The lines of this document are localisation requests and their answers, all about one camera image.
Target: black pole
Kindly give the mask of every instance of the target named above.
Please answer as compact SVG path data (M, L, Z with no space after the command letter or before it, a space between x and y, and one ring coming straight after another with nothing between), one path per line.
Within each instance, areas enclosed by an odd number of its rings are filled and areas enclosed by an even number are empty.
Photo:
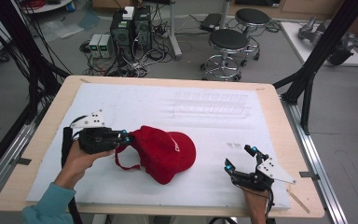
M296 105L298 97L304 91L304 101L301 111L301 127L306 134L309 132L310 98L312 94L313 80L324 64L324 61L334 52L336 45L342 36L351 27L358 17L358 0L346 0L341 5L336 16L330 22L321 39L316 44L304 65L291 76L276 83L276 89L292 82L289 90L282 95L282 99L291 105Z

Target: black stool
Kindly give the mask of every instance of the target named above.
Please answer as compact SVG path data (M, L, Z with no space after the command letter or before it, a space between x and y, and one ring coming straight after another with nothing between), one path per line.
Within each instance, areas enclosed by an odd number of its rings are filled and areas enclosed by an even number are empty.
M242 24L243 26L245 26L245 30L243 30L243 34L246 36L246 42L250 42L251 39L253 39L250 36L250 33L252 32L252 30L254 28L260 28L260 27L264 27L267 22L269 22L269 16L257 9L253 9L253 8L243 8L238 10L235 13L235 20L239 23ZM260 57L260 45L258 44L257 41L254 40L254 42L256 43L256 46L251 46L253 48L257 49L257 54L254 56L255 60L258 60L258 58ZM245 66L247 63L247 56L248 56L249 52L246 53L245 55L245 59L243 59L243 61L241 62L241 66Z
M220 50L222 54L211 56L206 63L201 65L201 69L205 70L202 80L207 80L207 76L222 78L225 81L229 78L235 81L240 80L240 67L228 54L254 50L248 49L246 36L235 30L216 30L209 35L209 45Z

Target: hat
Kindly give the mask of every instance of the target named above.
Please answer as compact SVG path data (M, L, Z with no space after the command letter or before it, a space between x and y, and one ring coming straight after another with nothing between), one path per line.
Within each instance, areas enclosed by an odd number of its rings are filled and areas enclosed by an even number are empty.
M131 146L138 151L141 165L162 185L168 184L177 173L190 168L196 160L196 147L184 133L166 133L157 128L142 126L129 135L133 137ZM123 170L140 169L140 165L120 165L117 154L126 147L116 148L116 165Z

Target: gray floor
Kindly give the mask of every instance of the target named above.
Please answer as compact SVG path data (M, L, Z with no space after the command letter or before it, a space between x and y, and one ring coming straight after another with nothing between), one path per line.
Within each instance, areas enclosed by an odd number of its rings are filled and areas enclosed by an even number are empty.
M81 75L88 68L86 57L79 51L79 46L89 40L92 34L109 31L110 20L95 17L90 19L90 16L92 17L92 14L85 8L78 8L74 13L58 9L38 16L41 22L63 19L62 22L66 25L79 24L89 17L85 31L67 39L48 42L73 74ZM190 17L178 19L177 27L189 20ZM193 29L180 30L178 33L198 32L198 26L196 22L187 22L185 27ZM207 38L207 35L178 35L177 39L183 51L182 58L169 63L153 64L147 77L201 79L200 65L214 53L207 43ZM257 40L262 46L260 60L249 60L242 68L241 82L272 84L301 67L301 61L282 31L277 34L264 32ZM39 38L35 41L42 46ZM42 51L46 56L47 52L44 49ZM25 78L12 61L0 62L0 141L27 104L27 86ZM358 67L323 66L314 80L313 87L310 109L311 137L348 222L358 223ZM287 87L280 88L278 93L284 93L286 90ZM85 216L85 219L86 223L90 222L90 216ZM20 213L0 212L0 223L20 222ZM248 220L241 218L240 223L248 223ZM278 218L278 223L324 224L331 221L326 215L318 219Z

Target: table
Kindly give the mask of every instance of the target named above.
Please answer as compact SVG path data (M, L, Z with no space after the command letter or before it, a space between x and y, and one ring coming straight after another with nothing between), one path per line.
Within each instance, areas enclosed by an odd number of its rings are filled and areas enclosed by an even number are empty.
M55 100L43 118L33 139L22 157L31 159L29 165L17 165L0 193L0 211L20 211L26 202L28 192L33 185L38 167L50 142L61 124L66 110L76 96L82 83L107 83L118 85L144 85L165 87L194 87L230 90L256 91L268 125L271 142L276 150L280 165L296 180L288 185L287 192L292 207L288 210L274 210L271 217L322 217L324 209L319 195L310 178L301 178L299 172L308 171L298 148L290 123L283 111L277 92L270 84L229 83L213 81L128 78L128 77L68 77ZM178 207L178 206L137 206L112 204L79 204L81 213L102 214L154 214L188 215L210 217L248 217L247 210L215 207Z

